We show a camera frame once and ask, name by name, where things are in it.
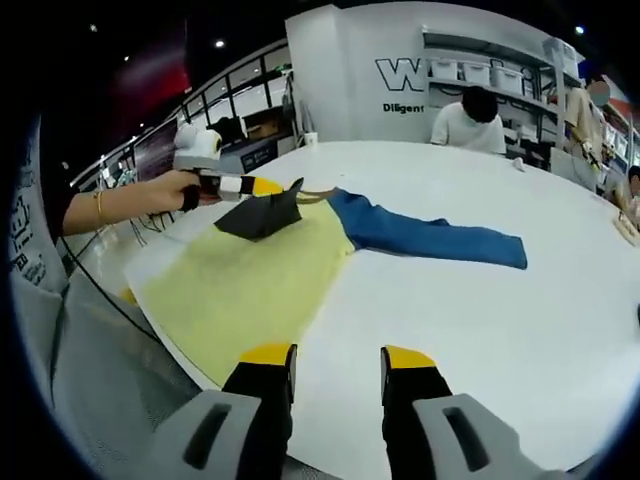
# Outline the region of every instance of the white wall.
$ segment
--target white wall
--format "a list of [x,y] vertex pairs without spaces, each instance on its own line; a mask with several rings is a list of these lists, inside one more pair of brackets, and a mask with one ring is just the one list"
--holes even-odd
[[[308,102],[320,140],[426,141],[437,109],[456,101],[424,90],[429,56],[477,56],[423,48],[422,27],[494,41],[544,56],[548,35],[495,13],[441,3],[393,2],[340,10],[322,7],[286,22],[296,82]],[[403,91],[390,91],[378,64],[406,58],[418,75]],[[424,106],[404,115],[384,112],[384,103]],[[501,106],[505,118],[532,123],[532,116]]]
[[333,5],[286,21],[296,87],[320,141],[352,138],[342,11]]

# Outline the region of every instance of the shirt sleeve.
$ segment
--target shirt sleeve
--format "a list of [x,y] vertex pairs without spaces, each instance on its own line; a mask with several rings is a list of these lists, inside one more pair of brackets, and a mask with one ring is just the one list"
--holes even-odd
[[504,128],[502,127],[502,119],[497,115],[493,120],[494,128],[492,131],[491,145],[493,153],[505,155],[507,153],[507,144],[504,141]]
[[449,126],[447,112],[443,108],[438,112],[436,120],[433,122],[431,130],[431,143],[436,145],[447,145],[449,143]]
[[569,98],[567,100],[567,108],[564,114],[564,121],[573,127],[578,127],[578,120],[580,118],[580,109],[582,105],[582,98],[580,96],[580,90],[574,88],[569,92]]

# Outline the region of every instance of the window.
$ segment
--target window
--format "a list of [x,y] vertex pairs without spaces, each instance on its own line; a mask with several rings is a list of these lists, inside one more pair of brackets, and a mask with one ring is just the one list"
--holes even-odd
[[187,104],[187,111],[189,112],[189,116],[195,116],[198,113],[198,110],[202,110],[202,107],[202,97],[198,95]]
[[268,53],[264,56],[264,63],[267,67],[267,72],[275,70],[278,67],[291,64],[291,53],[289,47],[283,47],[275,52]]
[[271,94],[271,104],[274,107],[282,105],[282,95],[286,90],[285,77],[274,78],[269,81],[269,93]]
[[233,104],[236,107],[238,117],[246,117],[252,113],[266,110],[268,105],[264,86],[258,85],[248,90],[236,93],[233,96]]
[[231,88],[239,87],[240,85],[259,77],[262,74],[260,71],[260,60],[254,60],[248,63],[244,67],[240,67],[235,72],[229,74],[229,80],[231,82]]
[[223,77],[205,90],[204,97],[207,104],[211,104],[225,94],[227,94],[227,82]]
[[211,123],[216,123],[222,117],[233,118],[231,102],[229,102],[228,98],[225,98],[209,107],[209,120],[211,120]]
[[197,127],[198,130],[204,130],[207,128],[207,116],[204,112],[196,115],[195,117],[191,117],[191,125]]

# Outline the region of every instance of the black hair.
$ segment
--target black hair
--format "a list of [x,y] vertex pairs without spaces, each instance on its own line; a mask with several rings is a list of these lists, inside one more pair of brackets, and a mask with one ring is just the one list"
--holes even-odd
[[633,177],[638,177],[638,180],[640,180],[640,166],[634,165],[629,169],[629,182]]
[[489,123],[498,114],[498,101],[482,87],[468,87],[462,95],[462,108],[476,122]]

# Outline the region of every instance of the hand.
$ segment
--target hand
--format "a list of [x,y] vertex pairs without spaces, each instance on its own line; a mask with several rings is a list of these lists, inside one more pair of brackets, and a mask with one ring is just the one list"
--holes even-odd
[[[182,208],[184,194],[182,190],[190,185],[200,186],[200,178],[195,173],[171,170],[144,183],[152,211],[149,213],[173,212]],[[219,197],[200,194],[198,206],[212,205],[220,201]]]

